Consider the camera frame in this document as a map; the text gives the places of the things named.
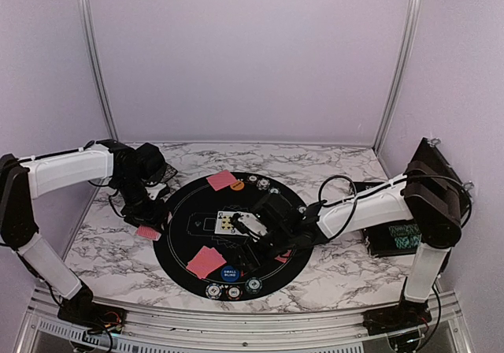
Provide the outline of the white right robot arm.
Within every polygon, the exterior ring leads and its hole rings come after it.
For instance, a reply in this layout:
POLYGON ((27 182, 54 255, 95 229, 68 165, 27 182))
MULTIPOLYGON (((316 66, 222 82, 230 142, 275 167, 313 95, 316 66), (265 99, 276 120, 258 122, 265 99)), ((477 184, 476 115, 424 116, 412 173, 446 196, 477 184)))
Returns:
POLYGON ((346 232, 414 221, 421 242, 405 280, 403 300, 390 312, 392 323, 405 328, 420 316, 420 303, 428 299, 472 210, 470 194, 450 169, 437 173, 421 161, 412 161, 402 175, 334 203, 318 199, 308 206, 296 206, 279 193, 262 196, 250 211, 265 234, 254 232, 243 217, 234 214, 232 224, 250 238, 233 258, 242 271, 251 272, 287 251, 311 249, 346 232))

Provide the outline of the orange big blind button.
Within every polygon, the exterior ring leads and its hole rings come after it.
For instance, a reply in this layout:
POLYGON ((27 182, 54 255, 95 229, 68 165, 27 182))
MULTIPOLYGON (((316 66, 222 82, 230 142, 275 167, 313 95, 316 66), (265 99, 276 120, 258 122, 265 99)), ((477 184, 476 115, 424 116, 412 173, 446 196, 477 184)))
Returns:
POLYGON ((237 181, 230 186, 233 191, 241 191, 245 188, 245 184, 242 181, 237 181))

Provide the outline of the blue small blind button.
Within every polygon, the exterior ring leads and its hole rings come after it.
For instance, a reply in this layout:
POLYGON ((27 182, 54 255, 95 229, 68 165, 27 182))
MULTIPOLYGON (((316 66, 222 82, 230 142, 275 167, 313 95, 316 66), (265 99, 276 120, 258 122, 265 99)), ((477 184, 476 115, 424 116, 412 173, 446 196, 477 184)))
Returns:
POLYGON ((225 266, 220 274, 222 280, 228 283, 234 283, 241 277, 240 271, 232 266, 225 266))

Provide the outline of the red playing card deck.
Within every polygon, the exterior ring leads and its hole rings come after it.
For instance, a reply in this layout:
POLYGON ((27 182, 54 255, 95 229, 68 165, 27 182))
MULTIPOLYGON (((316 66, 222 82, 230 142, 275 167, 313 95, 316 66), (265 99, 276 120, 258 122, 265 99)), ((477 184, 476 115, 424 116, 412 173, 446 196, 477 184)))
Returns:
POLYGON ((135 233, 137 236, 151 241, 159 241, 161 233, 151 227, 140 225, 135 233))

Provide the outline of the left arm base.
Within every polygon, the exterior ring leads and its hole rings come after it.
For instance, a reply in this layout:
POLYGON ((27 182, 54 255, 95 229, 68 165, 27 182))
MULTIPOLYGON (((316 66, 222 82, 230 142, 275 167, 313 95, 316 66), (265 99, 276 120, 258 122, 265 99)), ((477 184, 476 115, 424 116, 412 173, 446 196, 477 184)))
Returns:
POLYGON ((120 333, 126 311, 94 301, 89 288, 81 288, 71 299, 63 298, 57 317, 66 322, 88 327, 90 334, 120 333))

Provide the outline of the red playing card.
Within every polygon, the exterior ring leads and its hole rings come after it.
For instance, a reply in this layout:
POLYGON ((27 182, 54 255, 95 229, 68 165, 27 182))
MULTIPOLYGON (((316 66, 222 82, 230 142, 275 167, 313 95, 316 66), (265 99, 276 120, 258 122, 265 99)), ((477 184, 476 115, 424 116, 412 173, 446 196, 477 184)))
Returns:
POLYGON ((222 180, 227 176, 234 175, 228 170, 223 170, 219 173, 213 174, 212 176, 208 176, 206 179, 214 191, 219 191, 222 189, 222 180))
POLYGON ((214 270, 226 263, 224 257, 214 248, 203 247, 186 266, 198 279, 205 279, 214 270))
POLYGON ((287 263, 290 257, 291 257, 291 250, 288 250, 283 254, 277 255, 275 257, 275 260, 277 260, 278 262, 287 263))
POLYGON ((217 251, 213 248, 202 247, 190 260, 186 268, 194 273, 207 271, 219 262, 217 251))
POLYGON ((227 176, 222 180, 222 189, 224 188, 234 188, 238 185, 240 180, 237 180, 234 176, 227 176))

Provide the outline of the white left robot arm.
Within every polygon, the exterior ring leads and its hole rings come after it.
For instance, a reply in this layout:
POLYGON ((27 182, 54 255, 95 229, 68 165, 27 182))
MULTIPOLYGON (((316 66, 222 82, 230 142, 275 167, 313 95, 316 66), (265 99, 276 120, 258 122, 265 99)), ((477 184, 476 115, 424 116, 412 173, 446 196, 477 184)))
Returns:
POLYGON ((169 212, 164 182, 170 166, 151 143, 131 147, 115 139, 92 140, 83 147, 56 153, 1 159, 1 241, 43 281, 70 301, 69 313, 82 325, 99 319, 99 308, 87 297, 84 282, 64 263, 43 237, 38 220, 52 221, 42 210, 43 198, 54 201, 52 211, 76 202, 63 200, 68 188, 95 182, 115 191, 123 206, 118 216, 135 227, 162 230, 169 212))

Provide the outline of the round black poker mat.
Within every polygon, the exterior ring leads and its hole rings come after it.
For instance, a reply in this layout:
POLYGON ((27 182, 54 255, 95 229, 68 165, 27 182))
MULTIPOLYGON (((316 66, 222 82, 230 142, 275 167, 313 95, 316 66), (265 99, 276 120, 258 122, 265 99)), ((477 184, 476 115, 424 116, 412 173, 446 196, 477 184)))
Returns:
POLYGON ((167 201, 172 219, 165 224, 159 241, 153 243, 154 253, 161 268, 180 287, 194 295, 208 298, 206 287, 209 284, 218 284, 222 288, 222 294, 215 300, 226 302, 257 299, 284 288, 304 270, 312 254, 311 249, 291 252, 287 263, 273 259, 255 271, 240 269, 236 264, 235 251, 249 236, 238 232, 236 235, 216 234, 214 229, 217 212, 232 211, 249 215, 252 207, 269 193, 270 188, 279 188, 280 194, 297 206, 305 206, 305 202, 289 187, 271 178, 257 176, 258 180, 265 178, 270 181, 268 189, 260 190, 257 182, 248 181, 249 173, 237 172, 235 176, 245 184, 241 191, 233 191, 231 188, 214 191, 205 177, 177 190, 167 201), (186 266, 202 247, 214 248, 224 257, 226 263, 205 279, 198 279, 186 266), (220 274, 225 266, 239 270, 241 277, 234 283, 223 281, 220 274), (250 278, 257 278, 262 282, 258 294, 249 294, 246 291, 245 283, 250 278), (228 298, 227 290, 232 286, 241 289, 242 295, 239 299, 228 298))

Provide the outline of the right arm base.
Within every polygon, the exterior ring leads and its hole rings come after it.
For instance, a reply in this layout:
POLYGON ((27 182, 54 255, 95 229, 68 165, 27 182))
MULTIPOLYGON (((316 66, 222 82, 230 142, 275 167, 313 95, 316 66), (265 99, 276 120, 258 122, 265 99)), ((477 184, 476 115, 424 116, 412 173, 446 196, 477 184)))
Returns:
POLYGON ((410 301, 401 301, 394 306, 367 310, 362 316, 363 326, 370 336, 418 326, 428 327, 428 323, 432 320, 427 302, 410 301))

